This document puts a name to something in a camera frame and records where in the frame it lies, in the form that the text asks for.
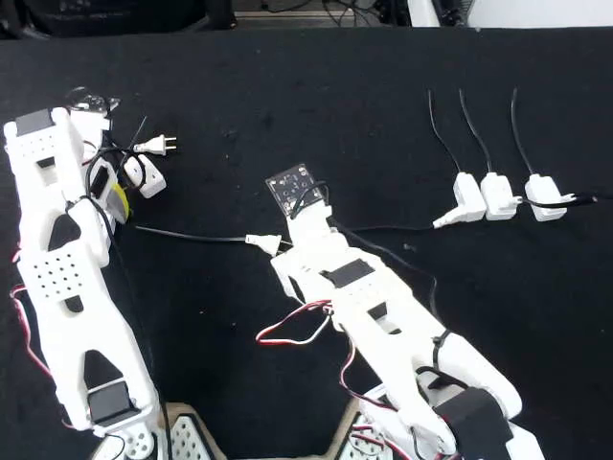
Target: white robotic arm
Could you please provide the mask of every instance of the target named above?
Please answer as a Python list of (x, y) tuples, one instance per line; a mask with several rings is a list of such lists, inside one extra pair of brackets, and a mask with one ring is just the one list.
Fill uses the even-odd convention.
[(377, 256), (329, 226), (331, 208), (306, 167), (267, 183), (293, 244), (271, 261), (285, 294), (305, 303), (330, 299), (335, 328), (382, 381), (373, 397), (388, 403), (364, 398), (361, 409), (385, 439), (414, 459), (542, 459), (532, 434), (509, 422), (521, 411), (511, 383)]
[[(157, 392), (102, 277), (108, 235), (95, 198), (85, 197), (82, 139), (64, 108), (17, 118), (4, 133), (22, 213), (17, 267), (36, 310), (57, 398), (75, 429), (123, 438), (121, 458), (149, 458), (156, 446), (155, 458), (162, 458), (166, 437), (157, 424)], [(107, 180), (116, 183), (117, 177)], [(56, 219), (64, 214), (79, 226), (80, 236), (48, 250)], [(83, 368), (90, 350), (123, 376), (87, 388)]]

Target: black wire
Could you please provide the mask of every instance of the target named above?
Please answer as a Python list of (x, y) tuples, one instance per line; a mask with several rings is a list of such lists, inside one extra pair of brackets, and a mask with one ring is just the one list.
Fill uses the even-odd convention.
[[(126, 175), (126, 172), (124, 169), (125, 163), (127, 163), (127, 160), (129, 160), (130, 158), (134, 158), (136, 163), (138, 163), (138, 166), (141, 168), (141, 181), (139, 182), (138, 185), (134, 185), (132, 180)], [(143, 163), (143, 160), (141, 160), (139, 156), (136, 153), (134, 153), (134, 151), (132, 150), (127, 152), (124, 155), (124, 158), (122, 158), (122, 161), (119, 162), (119, 166), (117, 167), (116, 174), (118, 174), (124, 180), (125, 185), (130, 189), (141, 190), (141, 188), (145, 185), (145, 182), (147, 180), (147, 169), (145, 168), (145, 163)]]
[(432, 97), (432, 90), (430, 89), (428, 89), (428, 109), (430, 111), (430, 126), (432, 127), (432, 131), (443, 146), (444, 151), (447, 152), (447, 155), (449, 155), (449, 158), (451, 158), (451, 161), (453, 161), (453, 164), (456, 166), (456, 170), (458, 170), (458, 173), (460, 173), (462, 170), (460, 169), (460, 163), (458, 163), (458, 158), (456, 158), (456, 155), (453, 154), (453, 152), (439, 133), (439, 130), (437, 129), (437, 124), (435, 122), (434, 117), (434, 98)]
[(169, 454), (169, 460), (172, 460), (172, 439), (170, 437), (170, 422), (169, 422), (169, 413), (166, 409), (166, 404), (164, 402), (164, 398), (162, 398), (162, 393), (160, 393), (159, 388), (157, 389), (157, 395), (160, 399), (160, 405), (162, 406), (162, 415), (164, 416), (164, 431), (166, 431), (166, 449)]
[(203, 237), (199, 235), (189, 235), (187, 233), (171, 232), (169, 230), (145, 227), (143, 225), (134, 225), (134, 228), (143, 232), (149, 232), (165, 237), (178, 238), (189, 242), (245, 242), (245, 237)]
[(435, 275), (433, 275), (432, 273), (430, 273), (428, 271), (425, 271), (425, 270), (423, 270), (421, 268), (418, 268), (418, 267), (416, 267), (414, 265), (409, 264), (404, 259), (402, 259), (398, 254), (396, 254), (394, 251), (388, 249), (387, 247), (379, 246), (378, 244), (375, 244), (375, 243), (373, 243), (373, 242), (371, 242), (369, 240), (366, 240), (365, 238), (360, 237), (355, 232), (353, 232), (352, 230), (350, 230), (349, 228), (347, 228), (345, 225), (343, 225), (342, 223), (338, 222), (334, 218), (330, 219), (330, 223), (332, 225), (334, 225), (336, 228), (338, 228), (342, 233), (345, 233), (345, 234), (349, 235), (354, 240), (360, 242), (362, 245), (364, 245), (366, 247), (369, 247), (369, 248), (371, 248), (372, 250), (374, 250), (376, 252), (385, 253), (388, 256), (390, 256), (392, 259), (394, 259), (396, 262), (401, 264), (402, 266), (408, 268), (409, 270), (418, 272), (418, 273), (420, 273), (422, 275), (426, 275), (428, 278), (430, 278), (432, 280), (432, 286), (430, 288), (430, 293), (428, 295), (428, 305), (429, 305), (429, 308), (430, 308), (430, 312), (432, 313), (432, 315), (440, 323), (443, 323), (443, 321), (441, 320), (441, 317), (439, 316), (439, 312), (438, 312), (438, 309), (437, 309), (436, 291), (437, 291), (437, 287), (439, 285), (439, 280), (437, 279), (437, 277)]
[(429, 230), (434, 230), (434, 225), (430, 224), (427, 227), (410, 227), (408, 225), (370, 225), (367, 227), (352, 228), (355, 233), (366, 232), (412, 232), (423, 233)]
[[(131, 297), (131, 301), (132, 301), (132, 305), (134, 307), (136, 307), (136, 296), (134, 293), (134, 289), (132, 287), (132, 283), (130, 280), (130, 277), (127, 273), (127, 269), (125, 268), (125, 262), (124, 262), (124, 256), (122, 255), (119, 246), (117, 244), (117, 241), (115, 240), (115, 236), (113, 235), (113, 229), (111, 228), (110, 222), (108, 220), (108, 217), (106, 215), (106, 213), (104, 212), (104, 209), (90, 196), (84, 196), (82, 199), (87, 199), (89, 200), (89, 202), (92, 204), (92, 206), (94, 206), (94, 208), (96, 208), (96, 211), (98, 211), (98, 213), (101, 215), (102, 217), (102, 221), (104, 222), (104, 228), (106, 229), (106, 233), (108, 234), (108, 238), (111, 241), (111, 246), (115, 249), (115, 255), (117, 256), (117, 260), (120, 264), (120, 268), (122, 270), (122, 272), (124, 273), (125, 276), (125, 281), (127, 283), (128, 286), (128, 290), (130, 293), (130, 297)], [(140, 317), (138, 316), (138, 314), (136, 314), (136, 311), (133, 311), (133, 316), (134, 316), (134, 321), (137, 324), (138, 330), (139, 330), (139, 336), (142, 337), (143, 339), (145, 339), (145, 330), (143, 328), (143, 324), (141, 323)], [(153, 358), (152, 358), (152, 353), (151, 353), (151, 349), (150, 347), (147, 347), (147, 351), (148, 351), (148, 369), (151, 372), (152, 375), (155, 374), (155, 370), (154, 370), (154, 366), (153, 366)], [(172, 460), (172, 442), (171, 442), (171, 437), (170, 437), (170, 423), (169, 423), (169, 414), (168, 411), (166, 409), (166, 405), (164, 403), (164, 399), (162, 398), (162, 394), (159, 390), (159, 388), (155, 387), (157, 394), (158, 394), (158, 398), (160, 400), (160, 405), (161, 405), (161, 409), (162, 409), (162, 414), (164, 415), (164, 423), (165, 423), (165, 431), (166, 431), (166, 438), (167, 438), (167, 448), (168, 448), (168, 457), (169, 460)]]
[(105, 438), (106, 438), (106, 437), (108, 437), (108, 438), (117, 438), (117, 439), (121, 439), (121, 440), (122, 440), (122, 443), (123, 443), (122, 448), (120, 449), (119, 453), (118, 453), (117, 455), (115, 455), (115, 456), (114, 456), (114, 457), (111, 459), (111, 460), (117, 460), (117, 459), (119, 458), (119, 456), (120, 456), (122, 453), (124, 453), (124, 449), (125, 449), (125, 439), (124, 439), (124, 438), (122, 438), (121, 436), (118, 436), (118, 435), (116, 435), (116, 434), (110, 434), (110, 433), (106, 433), (106, 434), (104, 435), (104, 437), (105, 437)]
[(517, 127), (517, 88), (513, 89), (513, 96), (511, 98), (511, 128), (513, 130), (513, 139), (515, 139), (515, 145), (519, 150), (519, 154), (523, 158), (526, 168), (528, 168), (528, 172), (530, 175), (532, 175), (534, 174), (534, 168), (528, 159), (528, 155), (526, 154), (523, 144), (521, 143), (521, 139), (519, 138), (519, 128)]
[(491, 173), (493, 169), (491, 168), (491, 155), (489, 155), (488, 146), (486, 146), (486, 143), (484, 142), (483, 138), (479, 135), (479, 133), (477, 132), (477, 129), (475, 128), (475, 125), (472, 123), (472, 120), (470, 119), (470, 114), (468, 113), (468, 108), (466, 107), (465, 94), (462, 88), (460, 88), (459, 92), (460, 92), (460, 105), (462, 106), (462, 112), (464, 113), (464, 118), (466, 119), (466, 123), (468, 124), (468, 127), (470, 128), (470, 132), (472, 132), (473, 137), (477, 140), (477, 142), (479, 143), (479, 147), (481, 147), (481, 150), (483, 151), (483, 155), (486, 157), (486, 162), (488, 163), (488, 173)]
[(368, 20), (368, 17), (366, 16), (366, 14), (362, 13), (360, 10), (353, 9), (353, 14), (356, 14), (359, 17), (361, 17), (362, 19), (364, 19), (364, 22), (366, 23), (366, 25), (368, 27), (372, 27), (373, 26), (373, 24), (371, 24), (371, 21)]
[[(124, 256), (122, 255), (122, 252), (119, 249), (119, 245), (117, 244), (117, 240), (115, 240), (115, 235), (113, 234), (113, 229), (111, 228), (111, 224), (108, 220), (108, 216), (106, 215), (106, 212), (104, 211), (104, 209), (101, 207), (100, 204), (98, 204), (96, 202), (96, 200), (94, 198), (92, 198), (91, 196), (83, 196), (81, 199), (87, 199), (92, 206), (94, 206), (94, 208), (96, 209), (96, 211), (98, 212), (98, 214), (100, 214), (101, 218), (102, 218), (102, 222), (104, 223), (104, 228), (106, 230), (106, 233), (108, 235), (108, 238), (111, 241), (111, 247), (115, 250), (115, 255), (117, 256), (117, 262), (119, 263), (120, 269), (124, 275), (125, 278), (125, 283), (127, 285), (127, 290), (129, 291), (129, 296), (130, 296), (130, 303), (131, 303), (131, 307), (132, 307), (132, 316), (133, 316), (133, 320), (134, 323), (136, 324), (137, 327), (137, 334), (141, 337), (142, 340), (145, 340), (146, 336), (145, 336), (145, 328), (143, 327), (143, 323), (141, 322), (141, 318), (138, 315), (137, 311), (136, 311), (136, 294), (135, 294), (135, 290), (134, 290), (134, 285), (132, 284), (132, 281), (130, 279), (130, 276), (127, 272), (127, 269), (125, 267), (125, 260), (124, 260)], [(148, 365), (148, 369), (151, 373), (153, 373), (153, 355), (151, 352), (151, 348), (149, 346), (149, 344), (146, 345), (146, 351), (147, 351), (147, 365)]]
[(537, 208), (545, 208), (545, 209), (560, 209), (560, 208), (572, 208), (576, 206), (584, 206), (586, 204), (595, 204), (599, 202), (599, 199), (611, 199), (606, 198), (604, 196), (596, 196), (592, 194), (573, 194), (572, 201), (565, 201), (561, 203), (539, 203), (536, 201), (532, 201), (528, 198), (522, 198), (522, 201), (528, 204), (532, 204), (532, 206), (536, 206)]
[(87, 164), (87, 169), (85, 170), (85, 194), (87, 196), (91, 196), (91, 186), (92, 186), (92, 171), (94, 169), (94, 166), (96, 165), (96, 163), (98, 163), (98, 161), (103, 158), (106, 154), (108, 153), (112, 153), (114, 151), (122, 151), (121, 149), (117, 149), (114, 147), (111, 148), (101, 148), (99, 149), (96, 154), (94, 156), (92, 156), (92, 159), (89, 160), (88, 164)]
[(463, 390), (466, 390), (468, 388), (468, 384), (466, 382), (461, 381), (460, 379), (456, 379), (455, 377), (450, 376), (446, 372), (443, 372), (440, 369), (435, 369), (432, 366), (421, 366), (421, 367), (418, 367), (416, 369), (416, 371), (415, 371), (415, 373), (418, 376), (420, 376), (424, 372), (431, 372), (432, 374), (436, 375), (437, 377), (443, 379), (446, 383), (449, 383), (450, 385), (457, 385), (460, 388), (462, 388)]
[(411, 434), (413, 435), (413, 450), (415, 454), (418, 456), (419, 460), (425, 460), (418, 449), (418, 437), (415, 435), (415, 429), (411, 426)]
[(329, 187), (328, 184), (326, 183), (325, 180), (318, 180), (316, 182), (313, 182), (312, 184), (310, 184), (308, 187), (306, 187), (302, 194), (298, 197), (298, 199), (296, 200), (296, 202), (294, 203), (294, 207), (291, 210), (291, 213), (289, 214), (289, 218), (294, 220), (299, 214), (300, 212), (305, 209), (305, 206), (303, 206), (303, 203), (305, 202), (305, 198), (307, 197), (308, 193), (312, 192), (315, 189), (318, 189), (320, 187), (323, 187), (324, 190), (326, 190), (326, 195), (324, 198), (324, 202), (326, 204), (329, 203)]
[(134, 144), (136, 144), (136, 140), (138, 139), (139, 134), (143, 130), (143, 127), (145, 126), (146, 121), (147, 121), (147, 115), (143, 117), (143, 121), (139, 124), (138, 129), (136, 129), (136, 131), (134, 132), (134, 135), (132, 136), (132, 140), (127, 146), (127, 150), (132, 150), (132, 148), (134, 147)]
[(332, 20), (332, 22), (336, 24), (338, 27), (341, 27), (340, 21), (338, 21), (332, 14), (332, 12), (329, 10), (328, 1), (329, 0), (322, 0), (322, 8), (326, 11), (326, 13), (328, 14), (328, 17)]

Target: white plug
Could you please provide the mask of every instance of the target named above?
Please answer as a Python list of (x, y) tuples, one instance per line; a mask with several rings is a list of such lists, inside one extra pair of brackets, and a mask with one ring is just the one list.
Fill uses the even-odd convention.
[(505, 175), (488, 172), (481, 181), (481, 195), (488, 206), (487, 220), (508, 220), (515, 216), (521, 196), (513, 196)]
[[(145, 166), (145, 183), (139, 189), (139, 192), (145, 198), (151, 198), (166, 189), (166, 179), (146, 156), (141, 154), (138, 155), (138, 158)], [(125, 162), (124, 171), (135, 186), (141, 184), (143, 171), (136, 158), (132, 156)]]
[(281, 245), (281, 235), (247, 235), (245, 237), (245, 242), (247, 244), (253, 244), (266, 254), (275, 257)]
[[(530, 201), (542, 204), (564, 203), (572, 201), (572, 195), (562, 196), (557, 185), (549, 175), (532, 174), (526, 182), (526, 196)], [(539, 222), (560, 219), (567, 208), (541, 208), (531, 205), (534, 217)]]
[(160, 134), (142, 144), (136, 144), (132, 150), (137, 153), (152, 153), (154, 155), (166, 156), (167, 150), (176, 150), (176, 146), (169, 144), (170, 141), (176, 141), (176, 137), (166, 137), (164, 134)]
[(488, 206), (483, 200), (477, 181), (472, 174), (458, 172), (453, 184), (453, 194), (458, 206), (432, 222), (434, 228), (441, 228), (456, 222), (481, 220), (486, 213)]

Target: black antenna wire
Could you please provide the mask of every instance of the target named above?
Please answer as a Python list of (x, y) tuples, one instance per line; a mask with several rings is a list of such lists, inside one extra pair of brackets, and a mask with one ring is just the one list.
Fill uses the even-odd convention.
[(534, 168), (528, 159), (528, 155), (526, 155), (526, 150), (524, 149), (523, 144), (521, 143), (521, 139), (519, 138), (519, 128), (517, 127), (517, 88), (513, 89), (513, 96), (511, 98), (511, 128), (513, 130), (513, 139), (515, 139), (515, 145), (519, 150), (519, 154), (523, 158), (526, 168), (528, 168), (528, 172), (530, 175), (532, 175), (534, 174)]
[(493, 169), (491, 168), (491, 155), (489, 155), (488, 146), (486, 146), (486, 143), (484, 142), (483, 138), (479, 135), (479, 133), (477, 132), (477, 129), (475, 128), (475, 125), (472, 123), (472, 120), (470, 119), (470, 114), (468, 113), (468, 108), (466, 107), (466, 97), (465, 97), (465, 94), (462, 88), (460, 88), (459, 92), (460, 92), (460, 105), (462, 106), (462, 112), (464, 113), (464, 118), (466, 119), (466, 123), (468, 124), (468, 127), (470, 128), (470, 132), (472, 132), (473, 137), (477, 140), (477, 142), (479, 143), (479, 147), (481, 147), (481, 150), (483, 151), (483, 155), (486, 157), (486, 162), (488, 163), (488, 173), (491, 173)]
[(458, 163), (458, 158), (456, 158), (456, 156), (453, 154), (453, 152), (439, 133), (439, 130), (437, 129), (437, 124), (435, 122), (434, 117), (434, 98), (432, 97), (432, 91), (430, 89), (428, 89), (428, 109), (430, 110), (430, 126), (432, 126), (432, 131), (434, 132), (434, 135), (437, 136), (437, 139), (443, 146), (444, 151), (447, 152), (447, 155), (449, 155), (449, 158), (451, 158), (451, 161), (453, 161), (453, 164), (456, 165), (456, 170), (458, 170), (458, 173), (460, 173), (462, 170), (460, 169), (460, 163)]

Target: black tabletop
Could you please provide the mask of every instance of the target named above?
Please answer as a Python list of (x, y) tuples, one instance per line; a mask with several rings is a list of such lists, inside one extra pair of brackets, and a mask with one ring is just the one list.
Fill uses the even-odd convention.
[[(478, 180), (485, 160), (462, 117), (463, 88), (493, 168), (523, 193), (528, 173), (513, 145), (511, 92), (534, 167), (563, 193), (613, 187), (613, 31), (234, 31), (0, 43), (0, 121), (63, 104), (86, 85), (117, 96), (114, 134), (127, 143), (176, 135), (179, 150), (153, 158), (168, 181), (134, 196), (133, 222), (212, 236), (284, 232), (263, 180), (299, 162), (328, 181), (348, 226), (422, 225), (454, 204), (453, 164), (441, 131)], [(18, 281), (16, 193), (0, 158), (2, 288)], [(440, 231), (373, 234), (439, 278), (445, 324), (464, 335), (520, 392), (518, 423), (547, 458), (600, 458), (613, 390), (611, 205), (538, 223), (511, 221)], [(137, 305), (113, 260), (105, 276), (118, 308), (144, 325), (153, 375), (168, 401), (194, 406), (231, 458), (326, 450), (348, 397), (338, 386), (346, 339), (328, 330), (307, 347), (262, 348), (254, 335), (295, 304), (257, 249), (118, 232)], [(425, 302), (429, 280), (389, 264)], [(54, 386), (28, 361), (7, 296), (0, 309), (0, 457), (85, 458), (90, 433), (64, 428)], [(296, 321), (307, 334), (319, 317)], [(364, 372), (350, 375), (366, 390)]]

